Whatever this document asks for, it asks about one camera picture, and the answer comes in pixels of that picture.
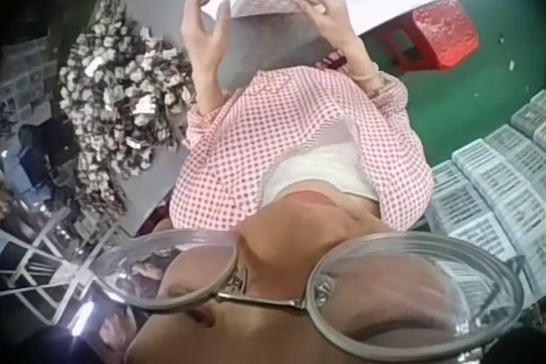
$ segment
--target eyeglasses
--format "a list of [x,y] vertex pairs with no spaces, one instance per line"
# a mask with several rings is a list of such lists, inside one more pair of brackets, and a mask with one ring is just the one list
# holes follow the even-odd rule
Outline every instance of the eyeglasses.
[[[348,240],[318,262],[304,294],[290,300],[249,294],[253,278],[239,259],[233,234],[182,229],[128,240],[91,268],[107,294],[149,313],[187,311],[210,300],[292,311],[308,316],[339,349],[370,361],[440,360],[470,351],[510,328],[523,306],[520,281],[507,264],[432,234]],[[383,337],[397,330],[410,335],[406,347]],[[422,337],[424,330],[433,337]]]

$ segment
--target fluorescent light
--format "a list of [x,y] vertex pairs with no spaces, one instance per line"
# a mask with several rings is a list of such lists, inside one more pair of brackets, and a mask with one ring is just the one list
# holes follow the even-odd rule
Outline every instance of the fluorescent light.
[[77,337],[82,333],[87,324],[87,320],[91,317],[94,309],[95,304],[93,302],[87,302],[79,308],[78,313],[76,313],[78,319],[76,320],[74,327],[72,327],[72,335],[74,337]]

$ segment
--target bracelet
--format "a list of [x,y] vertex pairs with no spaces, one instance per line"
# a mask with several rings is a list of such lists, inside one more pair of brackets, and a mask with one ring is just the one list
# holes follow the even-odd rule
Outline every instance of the bracelet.
[[367,74],[365,76],[355,76],[349,73],[349,77],[352,78],[354,81],[368,81],[374,78],[377,74],[379,74],[379,66],[377,66],[377,63],[374,62],[374,73]]

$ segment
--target hand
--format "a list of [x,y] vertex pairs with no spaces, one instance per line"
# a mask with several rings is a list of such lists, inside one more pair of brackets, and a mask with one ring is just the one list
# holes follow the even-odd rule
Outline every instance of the hand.
[[182,19],[182,38],[194,74],[216,74],[220,61],[228,48],[230,5],[224,1],[218,8],[216,25],[212,32],[207,32],[201,18],[201,6],[209,0],[186,0]]
[[334,48],[343,51],[354,43],[357,34],[351,26],[345,0],[317,0],[323,8],[318,8],[309,0],[295,1],[315,24],[320,35]]
[[131,313],[108,317],[99,331],[102,342],[114,351],[125,351],[137,335],[137,324]]

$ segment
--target woman's right hand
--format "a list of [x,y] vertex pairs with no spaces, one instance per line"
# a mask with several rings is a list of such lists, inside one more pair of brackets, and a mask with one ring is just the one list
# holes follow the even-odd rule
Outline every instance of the woman's right hand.
[[215,77],[220,61],[224,58],[231,22],[229,1],[223,1],[218,8],[214,29],[207,32],[201,19],[201,7],[208,1],[186,0],[181,28],[194,76],[207,78]]
[[323,8],[308,0],[295,1],[315,24],[320,35],[334,48],[343,51],[357,40],[345,0],[317,0]]

